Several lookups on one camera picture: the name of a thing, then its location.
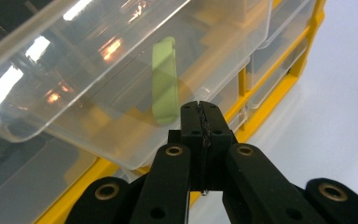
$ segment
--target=yellow storage rack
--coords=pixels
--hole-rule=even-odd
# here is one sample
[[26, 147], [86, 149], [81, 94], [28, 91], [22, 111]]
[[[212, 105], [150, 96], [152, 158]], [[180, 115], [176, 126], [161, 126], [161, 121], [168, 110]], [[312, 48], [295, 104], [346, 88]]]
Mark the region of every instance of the yellow storage rack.
[[[272, 2], [271, 7], [278, 7], [283, 0], [275, 0]], [[238, 73], [238, 88], [239, 95], [237, 101], [230, 107], [225, 114], [227, 122], [231, 122], [237, 117], [241, 117], [241, 126], [236, 131], [236, 136], [240, 142], [246, 142], [247, 139], [256, 132], [262, 122], [272, 112], [274, 107], [280, 102], [284, 95], [290, 91], [293, 85], [296, 84], [301, 76], [301, 73], [307, 63], [307, 57], [310, 52], [310, 48], [314, 37], [318, 31], [319, 26], [324, 20], [324, 3], [325, 0], [316, 0], [313, 12], [311, 14], [307, 27], [302, 31], [301, 35], [287, 48], [284, 53], [273, 63], [268, 71], [263, 75], [260, 81], [257, 82], [250, 90], [247, 88], [247, 69], [244, 66]], [[288, 57], [296, 50], [296, 48], [304, 44], [304, 40], [307, 40], [307, 46], [305, 52], [295, 61], [290, 67], [290, 70], [282, 80], [272, 89], [268, 94], [268, 97], [264, 102], [252, 112], [250, 118], [245, 119], [244, 113], [248, 114], [247, 104], [255, 96], [263, 85], [268, 82], [269, 78], [273, 76], [274, 71], [279, 68]], [[56, 200], [51, 207], [44, 212], [44, 214], [35, 222], [36, 223], [63, 223], [72, 208], [72, 205], [82, 194], [85, 188], [94, 180], [104, 176], [112, 175], [119, 169], [119, 166], [103, 158], [98, 158], [93, 165], [85, 172], [67, 191]], [[133, 171], [137, 174], [145, 174], [148, 171], [148, 167], [139, 168]], [[191, 194], [191, 202], [195, 202], [200, 196], [199, 193]]]

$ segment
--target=gray floor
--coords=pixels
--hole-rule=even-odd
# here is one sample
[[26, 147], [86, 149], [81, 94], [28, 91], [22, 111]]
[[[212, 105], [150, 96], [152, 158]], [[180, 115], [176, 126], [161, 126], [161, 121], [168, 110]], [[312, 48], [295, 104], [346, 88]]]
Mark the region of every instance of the gray floor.
[[[248, 143], [293, 183], [335, 179], [358, 193], [358, 0], [329, 0], [303, 77]], [[189, 223], [229, 223], [221, 194], [203, 197]]]

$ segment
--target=green sponge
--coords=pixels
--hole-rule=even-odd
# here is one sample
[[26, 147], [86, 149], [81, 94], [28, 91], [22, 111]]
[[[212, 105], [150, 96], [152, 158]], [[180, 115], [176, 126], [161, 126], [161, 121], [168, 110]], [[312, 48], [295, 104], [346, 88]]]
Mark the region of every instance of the green sponge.
[[153, 46], [153, 116], [158, 124], [179, 116], [175, 39], [165, 37]]

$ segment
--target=white floor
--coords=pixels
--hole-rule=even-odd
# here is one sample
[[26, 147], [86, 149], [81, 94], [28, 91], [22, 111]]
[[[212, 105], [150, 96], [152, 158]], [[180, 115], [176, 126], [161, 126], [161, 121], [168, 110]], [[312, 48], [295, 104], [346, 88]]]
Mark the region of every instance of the white floor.
[[[358, 0], [328, 0], [303, 77], [248, 143], [304, 188], [335, 179], [358, 193]], [[189, 223], [229, 223], [221, 194], [203, 197]]]

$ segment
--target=green object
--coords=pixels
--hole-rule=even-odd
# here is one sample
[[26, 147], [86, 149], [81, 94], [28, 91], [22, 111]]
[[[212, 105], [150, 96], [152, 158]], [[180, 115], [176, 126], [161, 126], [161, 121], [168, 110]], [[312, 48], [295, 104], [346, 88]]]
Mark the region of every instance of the green object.
[[175, 39], [165, 37], [153, 46], [153, 116], [158, 124], [179, 116]]

